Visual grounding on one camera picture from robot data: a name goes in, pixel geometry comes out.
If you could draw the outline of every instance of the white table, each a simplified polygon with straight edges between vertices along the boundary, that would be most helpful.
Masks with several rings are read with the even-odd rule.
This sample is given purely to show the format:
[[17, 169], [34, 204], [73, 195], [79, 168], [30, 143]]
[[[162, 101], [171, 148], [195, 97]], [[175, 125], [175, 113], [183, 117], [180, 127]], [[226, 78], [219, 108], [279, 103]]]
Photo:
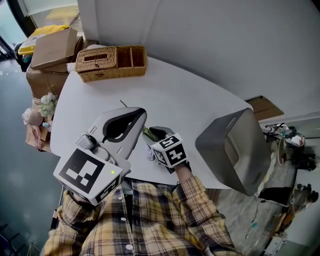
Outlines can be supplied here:
[[[195, 141], [214, 119], [251, 106], [212, 82], [150, 57], [146, 74], [141, 77], [84, 83], [75, 71], [71, 72], [54, 115], [52, 152], [62, 156], [101, 113], [123, 108], [120, 100], [128, 107], [147, 111], [146, 127], [169, 127], [181, 135], [192, 173], [206, 188], [228, 188], [211, 172]], [[131, 178], [171, 185], [178, 181], [164, 166], [147, 160], [147, 145], [142, 137], [128, 160]]]

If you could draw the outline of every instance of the wicker tissue box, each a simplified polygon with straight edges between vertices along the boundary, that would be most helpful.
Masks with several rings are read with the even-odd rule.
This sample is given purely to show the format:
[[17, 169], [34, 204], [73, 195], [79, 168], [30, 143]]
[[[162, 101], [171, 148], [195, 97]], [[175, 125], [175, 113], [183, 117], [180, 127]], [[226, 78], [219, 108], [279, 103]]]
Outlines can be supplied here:
[[107, 46], [79, 51], [75, 71], [82, 81], [139, 77], [146, 73], [148, 58], [142, 45]]

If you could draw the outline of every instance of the yellow plaid shirt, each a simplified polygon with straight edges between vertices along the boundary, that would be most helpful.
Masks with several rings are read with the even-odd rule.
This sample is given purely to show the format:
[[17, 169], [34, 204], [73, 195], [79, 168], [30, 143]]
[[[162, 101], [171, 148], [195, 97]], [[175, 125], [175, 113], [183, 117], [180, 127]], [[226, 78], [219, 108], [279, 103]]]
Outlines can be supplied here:
[[197, 177], [173, 193], [166, 185], [137, 180], [132, 189], [132, 230], [121, 185], [92, 209], [65, 191], [58, 228], [49, 232], [42, 254], [241, 255]]

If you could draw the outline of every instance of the gray trash bin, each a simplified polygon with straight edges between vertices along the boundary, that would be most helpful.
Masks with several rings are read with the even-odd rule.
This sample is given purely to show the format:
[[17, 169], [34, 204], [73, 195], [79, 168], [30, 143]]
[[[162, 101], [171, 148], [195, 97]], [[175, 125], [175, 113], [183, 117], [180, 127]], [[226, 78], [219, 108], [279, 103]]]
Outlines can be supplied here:
[[195, 146], [221, 183], [248, 196], [270, 166], [271, 154], [250, 108], [214, 120]]

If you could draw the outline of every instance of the shirt sleeve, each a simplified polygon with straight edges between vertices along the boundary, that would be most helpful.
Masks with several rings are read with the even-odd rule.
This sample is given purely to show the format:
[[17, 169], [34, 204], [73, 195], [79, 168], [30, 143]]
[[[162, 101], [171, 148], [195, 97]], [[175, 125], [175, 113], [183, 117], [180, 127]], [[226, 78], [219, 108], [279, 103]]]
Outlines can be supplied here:
[[213, 255], [240, 256], [229, 236], [225, 218], [208, 198], [206, 189], [196, 177], [181, 183], [172, 193], [188, 230], [198, 246]]
[[80, 254], [87, 235], [98, 222], [99, 205], [93, 208], [91, 204], [88, 204], [88, 207], [79, 204], [69, 195], [69, 191], [64, 192], [63, 206], [57, 210], [59, 225], [57, 229], [49, 232], [42, 255]]

